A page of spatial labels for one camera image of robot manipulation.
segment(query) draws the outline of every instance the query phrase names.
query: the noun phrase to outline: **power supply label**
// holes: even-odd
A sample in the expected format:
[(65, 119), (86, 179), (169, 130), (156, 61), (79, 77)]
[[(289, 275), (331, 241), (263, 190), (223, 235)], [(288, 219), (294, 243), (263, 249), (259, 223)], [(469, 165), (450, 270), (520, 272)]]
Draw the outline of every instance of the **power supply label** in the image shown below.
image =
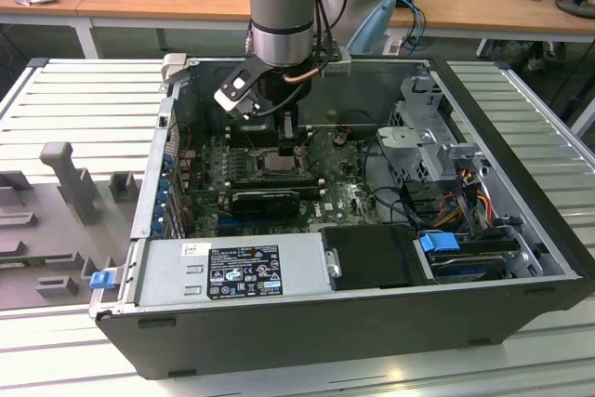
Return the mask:
[(210, 249), (206, 292), (211, 299), (282, 295), (279, 246)]

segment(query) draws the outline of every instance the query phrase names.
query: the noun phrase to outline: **blue drive latch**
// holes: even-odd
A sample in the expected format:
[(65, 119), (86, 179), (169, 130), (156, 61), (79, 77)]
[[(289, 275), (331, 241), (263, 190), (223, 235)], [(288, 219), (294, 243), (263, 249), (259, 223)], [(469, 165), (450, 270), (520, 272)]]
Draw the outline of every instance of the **blue drive latch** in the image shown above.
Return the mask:
[(458, 251), (461, 249), (456, 236), (451, 232), (427, 232), (419, 238), (424, 253), (433, 251)]
[(91, 289), (115, 288), (115, 271), (95, 271), (89, 282)]

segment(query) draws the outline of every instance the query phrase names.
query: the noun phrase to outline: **yellow wire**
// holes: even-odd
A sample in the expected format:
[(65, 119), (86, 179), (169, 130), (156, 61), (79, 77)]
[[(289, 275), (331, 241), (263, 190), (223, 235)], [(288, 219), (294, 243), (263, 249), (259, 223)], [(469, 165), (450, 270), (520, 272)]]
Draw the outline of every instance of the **yellow wire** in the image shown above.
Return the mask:
[(480, 199), (483, 203), (483, 207), (485, 208), (485, 223), (487, 223), (489, 226), (490, 221), (488, 220), (488, 217), (487, 217), (487, 211), (488, 211), (487, 199), (483, 195), (480, 195), (480, 194), (477, 194), (477, 198)]
[(442, 219), (440, 219), (438, 222), (436, 222), (434, 224), (434, 227), (442, 226), (443, 224), (447, 223), (451, 218), (457, 217), (460, 213), (461, 213), (461, 208), (459, 206), (454, 211), (452, 211), (449, 215), (444, 216)]

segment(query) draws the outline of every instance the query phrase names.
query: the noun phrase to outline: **copper pipe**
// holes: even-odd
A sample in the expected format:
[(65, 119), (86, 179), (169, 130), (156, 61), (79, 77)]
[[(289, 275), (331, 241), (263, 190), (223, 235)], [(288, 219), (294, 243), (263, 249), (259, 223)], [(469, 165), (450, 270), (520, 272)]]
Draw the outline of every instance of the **copper pipe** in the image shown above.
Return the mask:
[(303, 74), (299, 74), (298, 76), (284, 76), (283, 80), (288, 83), (288, 84), (301, 84), (303, 82), (308, 81), (309, 79), (313, 78), (314, 76), (316, 76), (318, 73), (320, 72), (320, 70), (316, 69), (312, 69), (309, 72), (305, 72)]

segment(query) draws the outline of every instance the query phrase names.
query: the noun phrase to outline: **desk leg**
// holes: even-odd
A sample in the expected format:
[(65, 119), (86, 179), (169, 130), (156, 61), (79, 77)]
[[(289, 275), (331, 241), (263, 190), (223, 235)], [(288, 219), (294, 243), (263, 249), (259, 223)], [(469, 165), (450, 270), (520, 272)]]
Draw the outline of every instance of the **desk leg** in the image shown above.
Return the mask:
[(93, 33), (91, 29), (93, 24), (90, 18), (73, 18), (72, 26), (78, 36), (78, 42), (81, 44), (85, 58), (88, 60), (98, 60), (102, 57), (101, 51), (95, 46)]
[(158, 28), (156, 31), (157, 31), (157, 42), (159, 43), (159, 49), (161, 51), (167, 51), (169, 48), (167, 47), (167, 41), (165, 40), (165, 30), (163, 28)]
[(572, 130), (577, 137), (582, 137), (585, 132), (595, 122), (595, 98), (587, 106), (584, 112), (576, 119), (570, 130)]
[(494, 48), (494, 40), (492, 39), (482, 39), (480, 42), (480, 46), (477, 47), (477, 51), (475, 52), (475, 56), (478, 58), (487, 58), (490, 56), (492, 52), (492, 48)]

